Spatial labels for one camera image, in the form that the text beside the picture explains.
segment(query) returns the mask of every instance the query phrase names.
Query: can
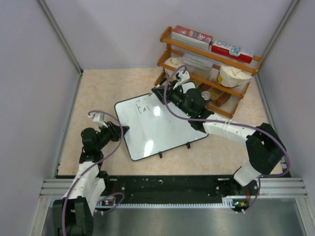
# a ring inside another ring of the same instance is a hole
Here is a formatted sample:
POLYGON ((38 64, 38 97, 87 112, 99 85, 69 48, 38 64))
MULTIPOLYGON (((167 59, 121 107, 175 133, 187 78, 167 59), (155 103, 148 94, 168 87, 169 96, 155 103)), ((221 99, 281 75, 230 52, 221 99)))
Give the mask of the can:
POLYGON ((203 99, 205 99, 205 101, 206 101, 205 106, 207 106, 209 101, 210 101, 211 94, 208 91, 203 91, 203 92, 201 92, 201 96, 203 97, 203 99))

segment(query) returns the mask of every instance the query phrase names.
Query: small black clip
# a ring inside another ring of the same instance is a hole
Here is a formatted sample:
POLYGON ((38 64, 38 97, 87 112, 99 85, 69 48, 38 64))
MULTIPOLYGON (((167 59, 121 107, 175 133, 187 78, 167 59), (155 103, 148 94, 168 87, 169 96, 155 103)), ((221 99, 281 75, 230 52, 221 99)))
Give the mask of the small black clip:
POLYGON ((188 143, 186 143, 186 147, 187 147, 187 149, 190 149, 191 148, 191 146, 190 146, 190 143, 188 142, 188 143))

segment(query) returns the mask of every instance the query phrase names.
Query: beige tiled floor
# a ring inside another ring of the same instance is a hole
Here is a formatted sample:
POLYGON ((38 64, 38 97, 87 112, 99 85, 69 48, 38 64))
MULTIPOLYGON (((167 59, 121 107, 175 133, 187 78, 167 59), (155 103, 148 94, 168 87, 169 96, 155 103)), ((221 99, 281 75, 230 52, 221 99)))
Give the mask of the beige tiled floor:
MULTIPOLYGON (((85 70, 67 135, 59 175, 74 175, 78 170, 81 153, 80 133, 87 127, 97 127, 88 118, 90 110, 103 110, 115 114, 118 101, 148 93, 161 68, 85 70)), ((266 122, 255 81, 241 101, 233 118, 251 125, 266 122)), ((110 142, 106 155, 117 143, 110 142)), ((191 144, 191 149, 178 147, 158 155, 134 162, 125 143, 102 166, 110 175, 218 175, 232 174, 248 160, 247 151, 240 145, 219 136, 209 135, 191 144)), ((278 165, 274 173, 280 173, 278 165)))

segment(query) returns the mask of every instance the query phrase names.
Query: white wall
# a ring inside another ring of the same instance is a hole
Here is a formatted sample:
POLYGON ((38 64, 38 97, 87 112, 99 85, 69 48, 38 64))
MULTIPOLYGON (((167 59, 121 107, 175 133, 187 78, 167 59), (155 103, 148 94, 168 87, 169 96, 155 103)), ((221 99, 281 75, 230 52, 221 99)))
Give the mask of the white wall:
POLYGON ((83 68, 156 66, 182 25, 262 54, 291 0, 46 0, 83 68))
POLYGON ((315 1, 303 0, 260 75, 280 135, 315 207, 315 1))
POLYGON ((2 1, 0 32, 0 234, 25 236, 78 74, 36 1, 2 1))

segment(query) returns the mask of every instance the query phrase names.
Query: wooden shelf rack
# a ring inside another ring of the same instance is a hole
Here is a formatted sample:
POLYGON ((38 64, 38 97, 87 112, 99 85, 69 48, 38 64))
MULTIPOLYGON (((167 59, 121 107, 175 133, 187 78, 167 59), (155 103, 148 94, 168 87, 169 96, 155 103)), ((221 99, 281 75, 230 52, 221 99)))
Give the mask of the wooden shelf rack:
MULTIPOLYGON (((228 58, 225 58, 225 57, 217 55, 217 54, 206 52, 206 51, 203 51, 203 50, 200 50, 200 49, 188 46, 186 44, 183 44, 183 43, 180 43, 180 42, 176 42, 176 41, 170 39, 170 34, 171 34, 172 30, 173 29, 171 27, 168 27, 163 32, 163 34, 160 37, 160 41, 166 43, 166 49, 165 49, 164 53, 162 54, 162 56, 158 59, 157 65, 158 66, 162 66, 164 69, 169 69, 169 70, 172 70, 172 71, 176 70, 176 68, 174 68, 172 66, 169 66, 169 65, 166 65, 165 61, 168 58, 170 58, 172 54, 176 54, 176 55, 178 55, 180 57, 182 57, 184 55, 184 52, 181 52, 181 51, 178 51, 176 49, 173 49, 172 46, 175 46, 177 48, 184 49, 184 50, 187 50, 187 51, 190 51, 190 52, 202 55, 202 56, 210 58, 210 59, 214 59, 214 60, 222 62, 224 64, 228 64, 228 65, 234 66, 236 68, 239 68, 239 69, 245 70, 247 72, 250 72, 253 75, 257 74, 257 72, 258 72, 258 70, 259 70, 259 68, 260 68, 260 66, 262 64, 263 57, 254 56, 253 60, 257 61, 258 63, 257 63, 257 66, 255 68, 252 68, 252 67, 249 67, 248 65, 245 65, 245 64, 243 64, 241 62, 237 62, 235 60, 228 59, 228 58)), ((220 66, 215 65, 215 64, 212 67, 214 69, 217 69, 217 70, 220 69, 220 66)), ((156 80, 156 85, 162 80, 164 75, 165 75, 165 72, 163 70, 162 74, 156 80)), ((246 91, 248 89, 248 86, 249 86, 249 83, 248 83, 248 84, 246 84, 244 89, 240 90, 237 87, 236 88, 224 87, 222 85, 219 85, 216 81, 206 80, 206 79, 201 78, 199 76, 196 76, 196 75, 194 75, 192 73, 190 73, 190 77, 193 80, 200 81, 201 83, 204 83, 206 85, 210 85, 210 86, 215 87, 215 88, 217 88, 217 89, 219 89, 221 91, 227 92, 227 93, 229 93, 231 95, 234 95, 234 96, 238 97, 238 100, 237 100, 237 102, 236 102, 236 104, 234 106, 234 109, 231 112, 224 111, 224 110, 220 109, 219 107, 213 106, 211 104, 209 104, 208 107, 207 107, 209 110, 216 111, 216 112, 221 113, 221 114, 223 114, 223 115, 225 115, 225 116, 227 116, 229 118, 232 118, 234 116, 234 113, 235 113, 235 111, 236 111, 236 109, 238 107, 238 104, 241 101, 241 99, 245 96, 245 93, 246 93, 246 91)))

